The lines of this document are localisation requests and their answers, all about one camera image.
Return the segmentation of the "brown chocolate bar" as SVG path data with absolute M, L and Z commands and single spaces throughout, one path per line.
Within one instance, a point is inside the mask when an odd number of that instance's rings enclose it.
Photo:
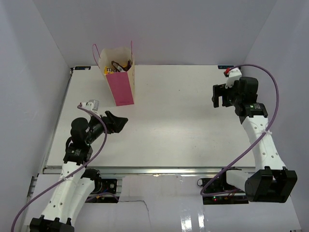
M 111 64 L 116 72 L 125 72 L 124 68 L 119 63 L 112 61 Z

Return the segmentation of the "dark blue purple snack bag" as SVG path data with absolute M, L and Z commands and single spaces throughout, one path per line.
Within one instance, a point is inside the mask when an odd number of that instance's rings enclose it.
M 130 68 L 132 67 L 132 61 L 129 59 L 128 62 L 127 62 L 127 71 L 130 70 Z

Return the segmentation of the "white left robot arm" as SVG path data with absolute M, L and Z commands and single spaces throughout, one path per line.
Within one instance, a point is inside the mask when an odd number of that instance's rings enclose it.
M 119 133 L 128 118 L 117 117 L 110 111 L 97 115 L 87 110 L 90 120 L 83 117 L 71 123 L 70 137 L 66 142 L 65 156 L 59 184 L 39 218 L 33 218 L 32 232 L 72 232 L 77 216 L 91 193 L 101 190 L 102 181 L 96 169 L 87 165 L 93 156 L 92 143 L 102 134 Z

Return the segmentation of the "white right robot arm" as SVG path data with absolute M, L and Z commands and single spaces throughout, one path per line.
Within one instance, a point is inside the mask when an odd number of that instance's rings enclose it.
M 213 106 L 234 106 L 235 113 L 247 133 L 255 161 L 255 173 L 229 168 L 218 180 L 225 193 L 237 188 L 245 192 L 250 202 L 285 203 L 292 192 L 297 175 L 281 160 L 268 126 L 268 113 L 257 102 L 258 80 L 241 77 L 232 86 L 213 86 Z

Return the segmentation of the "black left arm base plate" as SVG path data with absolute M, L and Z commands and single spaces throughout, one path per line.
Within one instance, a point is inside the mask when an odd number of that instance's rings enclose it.
M 98 181 L 98 187 L 96 188 L 95 193 L 104 193 L 109 192 L 116 194 L 117 192 L 117 179 L 100 179 Z

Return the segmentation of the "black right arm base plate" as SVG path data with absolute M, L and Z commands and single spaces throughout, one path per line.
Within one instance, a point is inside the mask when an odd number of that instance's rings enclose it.
M 203 205 L 228 205 L 228 204 L 248 204 L 249 201 L 244 193 L 244 191 L 237 190 L 231 185 L 222 185 L 220 180 L 215 180 L 210 186 L 205 189 L 204 194 L 211 194 L 216 192 L 225 192 L 221 195 L 214 196 L 203 196 Z

